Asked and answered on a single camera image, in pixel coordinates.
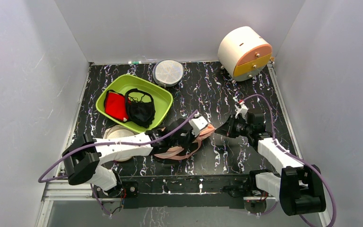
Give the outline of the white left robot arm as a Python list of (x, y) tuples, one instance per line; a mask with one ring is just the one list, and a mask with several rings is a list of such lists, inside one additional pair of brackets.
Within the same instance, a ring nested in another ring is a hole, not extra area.
[(165, 128), (121, 138), (101, 139), (83, 135), (62, 153), (68, 183), (90, 183), (116, 197), (122, 192), (119, 174), (106, 169), (103, 164), (134, 156), (174, 157), (197, 143), (206, 127), (205, 120), (180, 118)]

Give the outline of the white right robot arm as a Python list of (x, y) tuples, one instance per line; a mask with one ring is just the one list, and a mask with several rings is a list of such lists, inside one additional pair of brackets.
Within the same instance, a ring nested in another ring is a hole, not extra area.
[(275, 171), (252, 170), (247, 180), (223, 187), (230, 194), (259, 196), (263, 192), (275, 197), (288, 216), (324, 212), (326, 199), (317, 167), (308, 166), (283, 151), (281, 145), (266, 130), (263, 114), (249, 111), (245, 115), (230, 115), (216, 134), (229, 138), (246, 137), (249, 145), (274, 167)]

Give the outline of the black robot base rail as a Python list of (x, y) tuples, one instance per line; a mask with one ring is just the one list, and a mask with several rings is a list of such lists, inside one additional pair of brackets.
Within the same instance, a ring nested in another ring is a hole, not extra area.
[(249, 175), (236, 174), (123, 176), (121, 190), (114, 196), (93, 186), (92, 197), (110, 214), (149, 207), (227, 207), (254, 215), (270, 211), (275, 197), (254, 189), (248, 179)]

